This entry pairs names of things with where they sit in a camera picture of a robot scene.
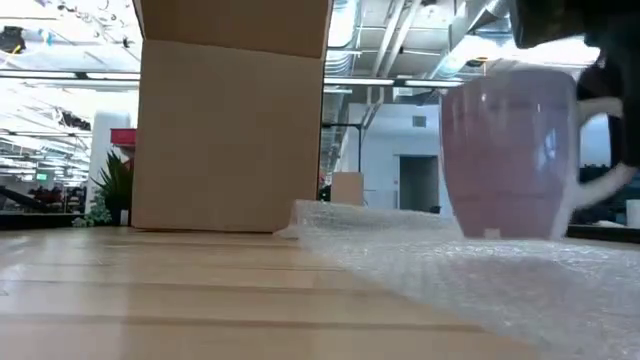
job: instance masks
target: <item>mug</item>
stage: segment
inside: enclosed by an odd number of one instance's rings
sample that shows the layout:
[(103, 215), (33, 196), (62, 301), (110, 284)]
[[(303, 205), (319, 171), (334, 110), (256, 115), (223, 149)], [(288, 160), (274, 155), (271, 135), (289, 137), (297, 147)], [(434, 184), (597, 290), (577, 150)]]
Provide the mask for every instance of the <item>mug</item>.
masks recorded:
[(454, 214), (469, 238), (564, 235), (571, 214), (613, 195), (636, 168), (618, 164), (578, 183), (580, 127), (622, 116), (616, 98), (576, 101), (576, 83), (552, 70), (519, 70), (449, 90), (440, 137)]

